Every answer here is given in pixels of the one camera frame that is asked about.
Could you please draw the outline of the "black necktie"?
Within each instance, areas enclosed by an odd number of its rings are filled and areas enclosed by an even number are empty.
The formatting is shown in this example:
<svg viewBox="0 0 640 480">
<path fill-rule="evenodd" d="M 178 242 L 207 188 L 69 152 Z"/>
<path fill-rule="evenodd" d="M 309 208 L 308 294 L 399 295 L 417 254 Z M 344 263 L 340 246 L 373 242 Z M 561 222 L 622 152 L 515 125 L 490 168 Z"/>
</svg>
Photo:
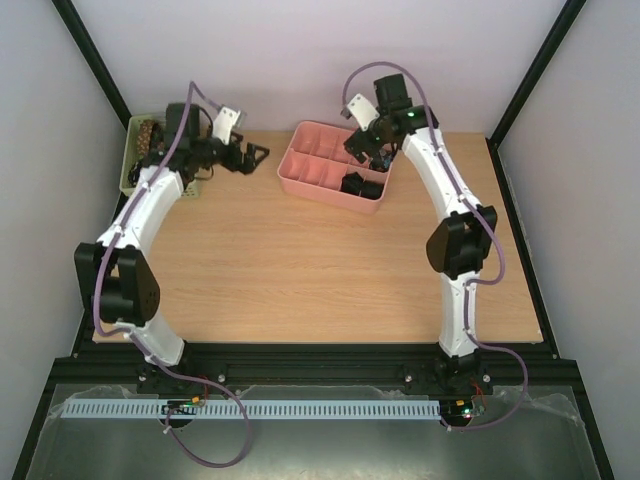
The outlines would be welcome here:
<svg viewBox="0 0 640 480">
<path fill-rule="evenodd" d="M 360 196 L 364 184 L 364 178 L 358 172 L 346 174 L 341 180 L 340 191 L 343 193 Z"/>
</svg>

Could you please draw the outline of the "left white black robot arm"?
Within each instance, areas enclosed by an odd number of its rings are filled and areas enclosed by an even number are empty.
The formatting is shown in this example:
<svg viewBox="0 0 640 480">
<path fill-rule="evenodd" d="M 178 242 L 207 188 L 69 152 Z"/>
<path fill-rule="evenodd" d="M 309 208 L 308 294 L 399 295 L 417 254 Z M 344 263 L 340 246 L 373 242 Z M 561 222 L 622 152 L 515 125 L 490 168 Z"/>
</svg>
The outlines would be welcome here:
<svg viewBox="0 0 640 480">
<path fill-rule="evenodd" d="M 216 116 L 197 104 L 171 103 L 161 119 L 131 123 L 125 172 L 133 187 L 122 210 L 93 243 L 81 243 L 74 262 L 80 293 L 102 337 L 133 341 L 147 362 L 180 363 L 186 343 L 160 313 L 161 292 L 148 260 L 154 239 L 201 172 L 220 165 L 254 172 L 269 151 L 237 133 L 243 113 L 221 106 Z"/>
</svg>

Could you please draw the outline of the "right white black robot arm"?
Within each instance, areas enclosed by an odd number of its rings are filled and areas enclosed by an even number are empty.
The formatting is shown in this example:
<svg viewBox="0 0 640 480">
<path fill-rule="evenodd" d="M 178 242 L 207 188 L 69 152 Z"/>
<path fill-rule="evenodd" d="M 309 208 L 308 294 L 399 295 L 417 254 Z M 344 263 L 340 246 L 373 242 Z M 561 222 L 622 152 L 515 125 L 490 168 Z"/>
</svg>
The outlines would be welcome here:
<svg viewBox="0 0 640 480">
<path fill-rule="evenodd" d="M 426 243 L 432 269 L 442 285 L 443 322 L 439 346 L 450 357 L 436 367 L 445 390 L 460 390 L 471 379 L 461 359 L 478 348 L 475 329 L 476 290 L 490 250 L 500 247 L 495 228 L 497 212 L 484 206 L 464 182 L 444 142 L 439 122 L 427 102 L 414 104 L 406 89 L 408 73 L 375 81 L 375 101 L 364 95 L 342 98 L 342 114 L 357 122 L 345 141 L 347 152 L 359 162 L 383 166 L 398 148 L 410 161 L 433 203 L 438 226 Z"/>
</svg>

